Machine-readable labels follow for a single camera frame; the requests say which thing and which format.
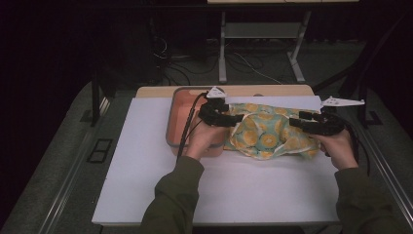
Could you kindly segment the person's right hand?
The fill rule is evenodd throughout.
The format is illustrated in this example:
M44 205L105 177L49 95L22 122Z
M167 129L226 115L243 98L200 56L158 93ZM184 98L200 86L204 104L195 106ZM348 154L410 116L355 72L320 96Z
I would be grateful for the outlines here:
M334 136L312 135L321 143L321 150L327 153L332 165L338 170L357 168L358 163L352 149L352 139L347 130Z

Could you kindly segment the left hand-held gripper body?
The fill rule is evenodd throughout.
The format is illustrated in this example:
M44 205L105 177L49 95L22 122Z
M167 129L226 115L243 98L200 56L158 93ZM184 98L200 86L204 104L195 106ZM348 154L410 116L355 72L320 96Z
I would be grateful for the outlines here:
M224 116L228 115L229 111L229 105L225 102L225 92L214 86L209 91L201 93L201 96L206 102L200 107L199 118L210 126L225 127Z

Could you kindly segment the person's left hand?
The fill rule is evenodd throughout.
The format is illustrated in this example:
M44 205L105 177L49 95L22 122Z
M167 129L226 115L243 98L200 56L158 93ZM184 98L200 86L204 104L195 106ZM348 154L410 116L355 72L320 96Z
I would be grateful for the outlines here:
M192 122L193 131L189 137L189 144L185 156L200 161L207 156L212 142L223 137L227 129L224 127L209 126L202 119L196 117Z

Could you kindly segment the pink basket with grey rim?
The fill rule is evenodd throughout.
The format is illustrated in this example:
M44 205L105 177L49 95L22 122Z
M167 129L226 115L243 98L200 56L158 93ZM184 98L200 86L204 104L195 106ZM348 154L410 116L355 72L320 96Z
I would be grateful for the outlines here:
M177 156L179 145L187 119L190 115L190 110L197 96L201 93L208 92L212 87L182 87L174 91L169 109L169 120L166 132L166 141L172 153ZM192 117L194 119L201 105L206 103L205 97L200 97L195 104L195 112ZM222 154L225 142L225 134L221 134L218 139L215 139L205 152L205 157L216 157Z

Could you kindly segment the white metal table frame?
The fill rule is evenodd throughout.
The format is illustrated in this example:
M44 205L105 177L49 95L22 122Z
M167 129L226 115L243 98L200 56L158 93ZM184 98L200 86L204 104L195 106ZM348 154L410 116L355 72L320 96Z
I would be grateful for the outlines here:
M227 68L225 43L227 39L294 39L294 47L286 52L290 68L297 82L305 82L297 57L312 15L313 7L327 7L332 4L351 4L358 0L207 0L210 7L223 7L220 17L218 81L226 84ZM228 14L235 8L246 8L248 13L253 10L273 11L275 7L306 7L303 17L297 21L287 22L233 22Z

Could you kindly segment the orange slice print cloth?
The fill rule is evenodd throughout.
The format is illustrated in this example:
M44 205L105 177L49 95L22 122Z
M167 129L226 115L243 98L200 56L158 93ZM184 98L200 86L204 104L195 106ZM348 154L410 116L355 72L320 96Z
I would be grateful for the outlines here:
M290 154L311 159L319 152L319 142L289 125L289 120L297 118L299 112L296 108L231 103L229 113L242 114L244 118L230 128L224 149L237 150L257 160Z

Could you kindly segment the black floor socket cover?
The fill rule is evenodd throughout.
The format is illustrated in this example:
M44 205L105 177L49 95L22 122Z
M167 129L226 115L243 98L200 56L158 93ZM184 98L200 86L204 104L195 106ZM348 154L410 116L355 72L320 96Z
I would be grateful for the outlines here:
M112 142L112 138L99 138L95 142L94 148L87 158L87 162L93 164L104 163L111 148Z

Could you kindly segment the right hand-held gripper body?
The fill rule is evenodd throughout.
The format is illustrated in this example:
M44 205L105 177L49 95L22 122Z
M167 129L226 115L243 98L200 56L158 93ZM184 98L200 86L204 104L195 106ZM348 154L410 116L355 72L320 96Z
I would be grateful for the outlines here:
M321 102L322 107L345 107L364 105L364 100L345 99L339 97L329 97ZM306 133L320 136L334 136L346 128L346 121L336 114L323 111L317 113L313 120L308 120Z

